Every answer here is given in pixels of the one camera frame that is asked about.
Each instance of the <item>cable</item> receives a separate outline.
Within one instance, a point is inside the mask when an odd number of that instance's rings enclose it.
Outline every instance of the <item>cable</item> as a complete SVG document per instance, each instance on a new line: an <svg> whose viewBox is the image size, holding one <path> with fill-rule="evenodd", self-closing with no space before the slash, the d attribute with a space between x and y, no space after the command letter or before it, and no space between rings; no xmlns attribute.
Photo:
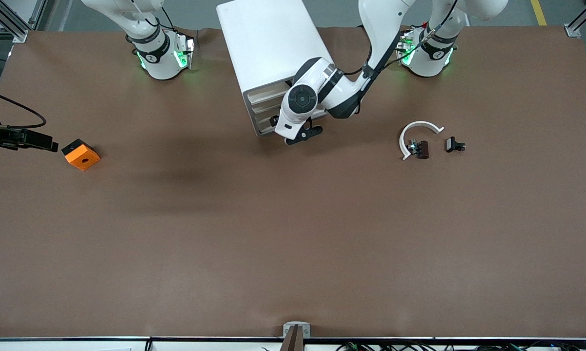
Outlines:
<svg viewBox="0 0 586 351"><path fill-rule="evenodd" d="M373 47L371 47L371 45L369 44L369 54L366 56L366 62L369 62L370 58L371 58L371 53L373 51ZM362 72L362 67L358 68L357 70L353 71L353 72L348 72L348 73L343 73L346 76L353 76L356 73L360 73Z"/></svg>
<svg viewBox="0 0 586 351"><path fill-rule="evenodd" d="M158 18L158 17L156 17L156 16L154 16L154 18L156 18L156 24L154 24L154 23L150 22L150 20L149 20L149 19L146 17L146 15L144 15L144 14L143 14L143 12L141 12L141 9L139 8L139 6L137 6L137 4L135 4L135 1L134 1L134 0L131 0L131 2L132 2L132 4L135 6L135 9L137 9L137 12L138 12L139 14L141 14L141 17L143 17L143 19L144 19L144 20L145 20L145 21L146 21L146 22L147 22L147 23L148 23L150 26L152 26L152 27L158 27L158 26L161 26L161 27L163 27L163 28L170 29L171 31L174 31L175 33L178 33L178 31L177 31L175 28L172 28L172 27L167 27L167 26L163 26L163 25L161 24L161 22L159 21L159 18Z"/></svg>
<svg viewBox="0 0 586 351"><path fill-rule="evenodd" d="M457 5L458 0L453 1L453 5L451 5L451 9L449 10L449 13L447 13L447 15L444 17L444 19L442 20L442 22L440 22L440 24L438 24L434 29L432 29L432 31L430 33L435 33L437 32L442 26L444 26L444 24L446 23L447 20L449 20L449 17L451 17L451 14L453 13L453 10L455 9L455 6ZM386 66L382 67L378 73L380 73L381 71L384 71L384 69L386 69L388 66L390 66L393 63L399 62L400 60L403 60L404 58L408 57L411 55L411 53L413 53L414 51L416 51L417 49L419 49L423 44L425 44L427 42L427 40L422 40L421 42L418 43L418 45L408 51L408 53L406 53L405 55L397 58L396 60L392 60L391 62L387 63Z"/></svg>
<svg viewBox="0 0 586 351"><path fill-rule="evenodd" d="M1 94L0 94L0 98L2 98L3 100L5 100L7 102L14 104L15 106L18 106L18 107L21 107L22 109L27 110L28 112L34 114L35 116L39 117L39 119L41 119L41 123L31 124L30 126L7 126L7 127L14 128L14 129L33 129L33 128L43 127L46 125L46 118L44 118L44 116L42 116L41 114L37 113L37 111L35 111L34 109L31 109L30 107L26 107L23 104L16 102L14 100L11 100L10 98L5 97Z"/></svg>
<svg viewBox="0 0 586 351"><path fill-rule="evenodd" d="M173 28L173 27L174 27L174 23L172 23L172 20L170 19L170 16L168 15L168 12L167 12L167 11L165 11L165 7L162 7L162 6L161 6L161 9L163 10L163 13L165 14L165 17L167 17L167 18L168 18L168 22L170 22L170 27L172 27L172 28Z"/></svg>
<svg viewBox="0 0 586 351"><path fill-rule="evenodd" d="M151 351L152 350L152 338L149 338L148 341L146 341L146 347L144 348L144 351Z"/></svg>

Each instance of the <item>white curved object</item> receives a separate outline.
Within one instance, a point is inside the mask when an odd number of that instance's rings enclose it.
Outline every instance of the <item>white curved object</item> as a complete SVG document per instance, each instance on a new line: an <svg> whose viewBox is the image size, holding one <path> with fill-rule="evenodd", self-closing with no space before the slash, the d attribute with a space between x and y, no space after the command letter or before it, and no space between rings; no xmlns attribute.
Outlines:
<svg viewBox="0 0 586 351"><path fill-rule="evenodd" d="M408 150L408 147L406 146L405 137L406 137L406 131L408 131L408 129L410 129L412 127L427 127L429 129L431 129L436 134L439 134L440 132L442 132L444 130L444 127L438 128L435 124L433 124L431 122L425 122L424 120L417 120L416 122L412 122L412 123L408 124L403 129L403 131L401 132L401 136L399 137L399 147L401 148L401 152L403 153L403 160L406 160L406 158L408 158L411 155L411 153Z"/></svg>

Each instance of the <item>orange cube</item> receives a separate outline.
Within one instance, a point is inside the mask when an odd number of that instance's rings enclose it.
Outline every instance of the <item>orange cube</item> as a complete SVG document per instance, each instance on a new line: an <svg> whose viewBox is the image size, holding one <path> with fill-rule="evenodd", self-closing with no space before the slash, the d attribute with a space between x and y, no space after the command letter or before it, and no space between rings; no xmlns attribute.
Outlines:
<svg viewBox="0 0 586 351"><path fill-rule="evenodd" d="M100 156L92 149L92 147L85 144L79 138L61 149L61 152L72 166L81 171L89 169L100 160Z"/></svg>

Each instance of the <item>small black object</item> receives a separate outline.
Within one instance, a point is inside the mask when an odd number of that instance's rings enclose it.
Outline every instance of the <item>small black object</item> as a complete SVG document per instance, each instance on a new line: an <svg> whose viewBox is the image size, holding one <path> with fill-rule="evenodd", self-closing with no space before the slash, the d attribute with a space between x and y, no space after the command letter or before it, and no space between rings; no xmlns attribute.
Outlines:
<svg viewBox="0 0 586 351"><path fill-rule="evenodd" d="M3 126L0 124L0 147L10 150L41 149L56 153L59 144L53 142L53 137L37 133L30 129Z"/></svg>
<svg viewBox="0 0 586 351"><path fill-rule="evenodd" d="M269 124L271 124L271 127L275 127L278 125L278 118L280 118L280 116L273 116L269 118Z"/></svg>
<svg viewBox="0 0 586 351"><path fill-rule="evenodd" d="M287 145L295 145L300 141L306 141L309 138L315 137L321 133L323 133L323 127L321 126L316 126L313 127L312 126L312 118L308 118L308 122L310 123L310 126L308 128L306 127L302 127L301 129L299 129L299 132L297 132L297 137L290 139L290 138L286 138L284 140L284 142L286 142Z"/></svg>
<svg viewBox="0 0 586 351"><path fill-rule="evenodd" d="M446 151L447 153L451 153L453 151L464 151L466 150L466 144L464 144L463 142L457 142L455 141L455 137L451 137L447 139L447 144L446 144Z"/></svg>
<svg viewBox="0 0 586 351"><path fill-rule="evenodd" d="M86 147L89 147L90 149L94 149L93 147L91 147L89 144L87 144L86 142L82 141L81 139L77 138L77 140L74 140L73 142L71 142L70 144L68 144L68 146L64 147L63 149L61 149L61 152L63 153L63 155L67 155L69 153L71 153L72 151L74 151L74 149L76 149L77 147L84 145Z"/></svg>
<svg viewBox="0 0 586 351"><path fill-rule="evenodd" d="M416 156L416 158L420 158L421 160L429 158L429 143L426 140L416 142L416 139L413 138L410 143L411 144L408 145L408 150L411 154Z"/></svg>

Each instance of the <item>metal clamp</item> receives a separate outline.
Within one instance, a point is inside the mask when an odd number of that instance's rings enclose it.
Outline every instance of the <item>metal clamp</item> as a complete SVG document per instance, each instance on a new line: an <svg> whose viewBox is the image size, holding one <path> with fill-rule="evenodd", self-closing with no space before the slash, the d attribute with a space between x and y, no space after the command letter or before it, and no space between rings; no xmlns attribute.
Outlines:
<svg viewBox="0 0 586 351"><path fill-rule="evenodd" d="M567 36L571 38L579 38L581 36L580 29L586 22L586 5L583 7L581 13L576 16L570 23L564 24Z"/></svg>
<svg viewBox="0 0 586 351"><path fill-rule="evenodd" d="M421 160L426 160L429 158L429 143L427 143L425 140L422 142L416 142L416 139L413 138L410 140L408 150L411 154L415 155L416 158L420 158Z"/></svg>
<svg viewBox="0 0 586 351"><path fill-rule="evenodd" d="M442 132L444 130L444 127L439 128L435 124L430 123L430 122L426 122L424 120L417 120L416 122L412 122L412 123L408 124L405 128L403 128L403 131L401 132L401 136L399 137L399 147L401 149L401 152L403 153L403 160L406 160L410 155L412 155L412 153L408 149L408 146L406 146L406 142L405 142L406 131L408 131L408 129L410 129L412 127L427 127L429 129L431 129L436 134L439 134L440 132Z"/></svg>
<svg viewBox="0 0 586 351"><path fill-rule="evenodd" d="M284 323L284 326L282 327L282 337L286 338L288 336L288 332L290 331L291 328L295 327L296 325L299 325L302 329L302 335L303 338L310 338L310 323L308 322L288 322L288 323Z"/></svg>

